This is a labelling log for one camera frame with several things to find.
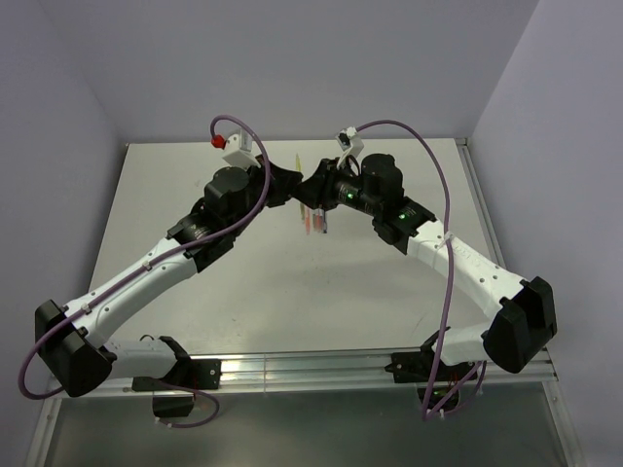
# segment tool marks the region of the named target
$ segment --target white table surface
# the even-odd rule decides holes
[[[448,178],[451,230],[489,256],[475,200],[453,139],[428,140]],[[366,140],[367,154],[392,154],[407,196],[443,216],[434,166],[414,140]],[[309,176],[339,147],[327,141],[266,143],[270,159]],[[93,273],[98,286],[144,255],[186,215],[224,166],[208,143],[132,144]],[[235,248],[199,275],[162,294],[115,334],[176,338],[192,353],[252,353],[417,346],[439,327],[445,279],[383,243],[371,219],[343,206],[329,233],[306,235],[299,203],[265,209]],[[461,291],[450,325],[484,320]]]

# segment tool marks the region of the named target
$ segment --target glass panel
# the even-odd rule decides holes
[[[46,465],[565,464],[540,383],[485,387],[428,423],[411,387],[220,399],[215,421],[188,430],[153,423],[147,398],[63,400]]]

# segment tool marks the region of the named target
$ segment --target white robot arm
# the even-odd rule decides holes
[[[348,157],[356,158],[363,146],[352,130],[338,135],[343,155],[322,160],[316,173],[305,182],[300,173],[272,164],[265,206],[283,205],[296,198],[312,209],[329,210],[340,204],[357,209],[372,216],[373,227],[383,241],[444,276],[449,273],[445,243],[450,242],[455,283],[483,310],[487,322],[448,329],[441,361],[453,367],[491,359],[508,372],[521,371],[556,334],[549,285],[540,278],[527,282],[460,239],[444,234],[442,223],[431,212],[404,196],[402,172],[395,167],[392,156],[368,156],[362,162],[361,173],[355,174],[349,168]],[[237,135],[222,145],[222,149],[227,148],[224,159],[234,166],[215,173],[191,213],[143,258],[65,307],[48,301],[36,310],[37,339],[66,317],[76,317],[39,350],[70,396],[86,394],[114,377],[152,377],[183,385],[181,382],[193,371],[189,355],[172,338],[134,342],[110,338],[162,292],[201,272],[233,248],[244,227],[207,243],[198,245],[198,240],[240,220],[262,189],[263,161],[251,158],[250,145],[244,143],[242,133]],[[430,372],[435,349],[435,336],[421,348],[424,378]]]

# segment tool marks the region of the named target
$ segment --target cable clip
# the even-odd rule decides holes
[[[443,246],[446,244],[446,242],[452,242],[452,240],[453,240],[454,238],[455,238],[455,235],[454,235],[452,232],[447,231],[447,232],[444,234],[444,239],[443,239],[443,240],[441,240],[441,241],[439,242],[439,244],[435,245],[435,250],[438,250],[438,249],[440,249],[441,247],[443,247]]]

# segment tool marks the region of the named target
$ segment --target red connector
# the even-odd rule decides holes
[[[225,138],[220,134],[217,134],[212,138],[212,146],[214,146],[216,149],[225,149],[226,144],[227,141],[225,141]]]

